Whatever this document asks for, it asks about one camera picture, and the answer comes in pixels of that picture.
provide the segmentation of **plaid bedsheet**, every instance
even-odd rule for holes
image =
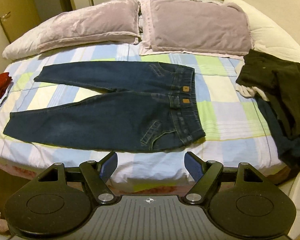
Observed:
[[[108,152],[75,150],[24,143],[3,135],[10,112],[40,109],[77,102],[96,95],[84,88],[34,82],[43,66],[89,60],[159,61],[195,69],[197,105],[206,137],[190,147],[152,154],[118,153],[118,168],[109,184],[126,192],[158,186],[184,186],[193,179],[184,167],[184,153],[192,151],[203,160],[236,167],[249,162],[264,174],[279,171],[281,161],[265,119],[254,99],[234,89],[234,67],[239,60],[192,54],[138,55],[139,46],[102,44],[46,52],[10,64],[6,71],[14,85],[0,107],[0,163],[37,171],[55,162],[66,167],[100,160]]]

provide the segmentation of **metal screw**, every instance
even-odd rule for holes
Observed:
[[[199,201],[201,199],[201,196],[196,193],[191,193],[186,196],[186,199],[191,202],[194,202],[194,201]]]
[[[112,194],[109,193],[103,193],[101,195],[98,196],[98,199],[104,202],[108,202],[113,200],[114,196]]]

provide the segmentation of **blue jeans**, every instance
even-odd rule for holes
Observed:
[[[3,133],[76,149],[155,152],[205,136],[194,69],[159,62],[96,61],[45,66],[34,81],[103,89],[77,103],[10,113]]]

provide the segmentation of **circular pad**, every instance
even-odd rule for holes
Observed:
[[[9,228],[18,236],[60,236],[75,230],[90,215],[91,203],[83,192],[43,183],[37,190],[21,189],[5,205]]]
[[[32,197],[28,203],[27,207],[33,213],[37,214],[51,214],[64,206],[65,202],[62,197],[54,194],[41,194]]]
[[[247,195],[237,200],[237,208],[248,216],[261,217],[272,211],[273,204],[265,197]]]

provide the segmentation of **pillowcase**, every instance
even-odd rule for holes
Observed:
[[[248,15],[254,49],[300,63],[300,45],[273,20],[242,0],[225,0],[239,5]]]
[[[249,23],[236,4],[141,0],[144,49],[243,56],[252,47]]]
[[[112,0],[61,13],[8,45],[2,56],[28,57],[47,50],[92,42],[138,43],[138,0]]]

